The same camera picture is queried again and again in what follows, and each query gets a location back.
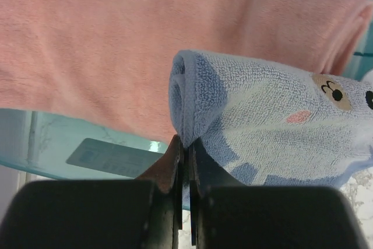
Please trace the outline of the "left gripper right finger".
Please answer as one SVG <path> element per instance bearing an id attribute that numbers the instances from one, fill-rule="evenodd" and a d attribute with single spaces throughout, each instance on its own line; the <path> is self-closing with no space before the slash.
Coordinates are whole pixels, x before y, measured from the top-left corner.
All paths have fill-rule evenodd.
<path id="1" fill-rule="evenodd" d="M 367 248 L 347 199 L 328 187 L 247 187 L 206 152 L 188 150 L 196 248 Z"/>

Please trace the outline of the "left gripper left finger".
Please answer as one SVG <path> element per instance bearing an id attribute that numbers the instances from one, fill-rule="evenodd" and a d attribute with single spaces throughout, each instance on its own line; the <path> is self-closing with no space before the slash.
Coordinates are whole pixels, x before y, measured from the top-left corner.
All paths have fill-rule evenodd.
<path id="1" fill-rule="evenodd" d="M 2 248 L 177 248 L 184 150 L 133 180 L 40 180 L 24 185 L 1 222 Z"/>

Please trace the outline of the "blue cloth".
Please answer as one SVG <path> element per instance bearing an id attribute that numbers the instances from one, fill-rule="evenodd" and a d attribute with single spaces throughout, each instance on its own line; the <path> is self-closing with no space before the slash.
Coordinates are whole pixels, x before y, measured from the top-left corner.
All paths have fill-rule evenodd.
<path id="1" fill-rule="evenodd" d="M 172 124 L 246 185 L 341 187 L 372 166 L 372 84 L 193 50 L 173 60 Z"/>

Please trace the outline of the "pink towel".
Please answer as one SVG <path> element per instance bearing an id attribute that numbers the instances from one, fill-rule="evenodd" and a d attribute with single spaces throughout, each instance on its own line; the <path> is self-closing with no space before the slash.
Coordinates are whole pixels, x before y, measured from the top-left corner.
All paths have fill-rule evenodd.
<path id="1" fill-rule="evenodd" d="M 340 75 L 371 0 L 1 0 L 1 107 L 166 142 L 179 50 Z"/>

